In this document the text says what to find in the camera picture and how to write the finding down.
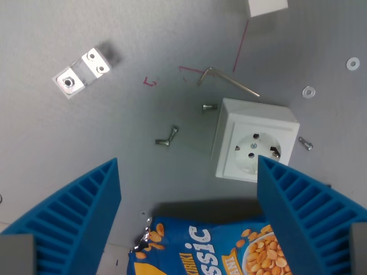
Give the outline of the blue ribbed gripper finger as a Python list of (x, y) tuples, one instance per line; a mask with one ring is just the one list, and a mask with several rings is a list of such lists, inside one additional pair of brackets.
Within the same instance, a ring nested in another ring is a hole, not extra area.
[(366, 209), (327, 185), (258, 157), (257, 199), (292, 274), (351, 274), (351, 225)]
[(1, 233), (30, 234), (37, 274), (96, 274), (121, 201), (113, 158), (56, 191)]

